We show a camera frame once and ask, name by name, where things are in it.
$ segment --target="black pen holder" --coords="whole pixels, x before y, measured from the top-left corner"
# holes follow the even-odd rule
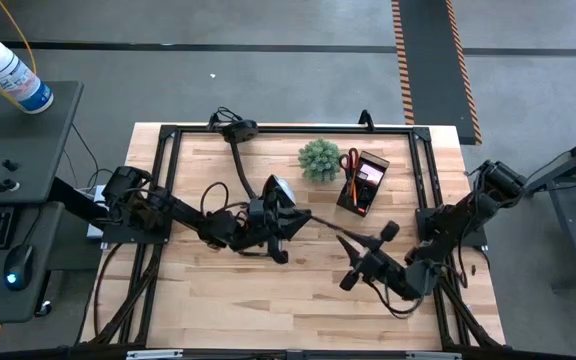
[[[343,189],[341,189],[337,205],[361,217],[366,217],[373,200],[377,196],[377,190],[379,190],[389,165],[388,161],[369,152],[362,151],[361,155],[359,155],[359,163],[355,174],[346,181]],[[355,195],[353,195],[352,191],[348,191],[353,184],[356,189]]]

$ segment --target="gray table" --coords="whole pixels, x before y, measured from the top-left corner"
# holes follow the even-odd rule
[[[0,95],[0,181],[11,179],[19,190],[0,193],[0,203],[42,203],[48,199],[83,85],[76,81],[46,82],[55,100],[46,111],[29,115]],[[1,163],[20,164],[14,172]]]
[[[11,246],[23,242],[40,207],[29,206],[21,211]],[[33,316],[44,284],[46,264],[64,212],[64,206],[60,203],[43,205],[35,231],[28,239],[28,244],[34,247],[34,259],[32,281],[26,289],[10,291],[5,286],[3,271],[8,250],[0,250],[0,322],[23,322]]]

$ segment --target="blue label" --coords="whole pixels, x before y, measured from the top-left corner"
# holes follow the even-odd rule
[[[42,82],[39,86],[39,89],[37,89],[37,91],[35,91],[31,97],[20,101],[19,104],[23,106],[27,111],[37,110],[46,105],[50,99],[50,95],[52,95],[52,91],[48,86],[46,86],[46,84]]]

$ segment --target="black clamp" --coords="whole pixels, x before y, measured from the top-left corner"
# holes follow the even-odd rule
[[[368,110],[364,109],[361,111],[361,115],[359,116],[359,125],[363,125],[366,124],[366,130],[367,131],[375,131],[375,123],[372,122],[372,116],[370,116],[370,113],[368,112]]]

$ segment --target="black desk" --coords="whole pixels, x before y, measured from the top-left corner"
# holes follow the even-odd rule
[[[11,178],[21,184],[15,192],[0,193],[0,203],[20,206],[11,247],[23,241],[43,206],[28,241],[34,259],[33,278],[26,289],[14,292],[5,287],[8,250],[0,250],[0,323],[24,322],[33,316],[51,271],[96,269],[101,257],[99,244],[86,241],[86,220],[105,217],[105,209],[55,177],[83,86],[74,81],[47,84],[55,100],[37,115],[22,113],[0,95],[0,181]],[[4,159],[19,162],[19,169],[8,171],[1,165]]]
[[[0,193],[0,203],[48,199],[83,85],[76,81],[46,84],[55,100],[41,114],[25,114],[0,95],[0,181],[12,179],[21,184],[17,191]],[[5,159],[18,162],[19,169],[8,171],[1,165]]]

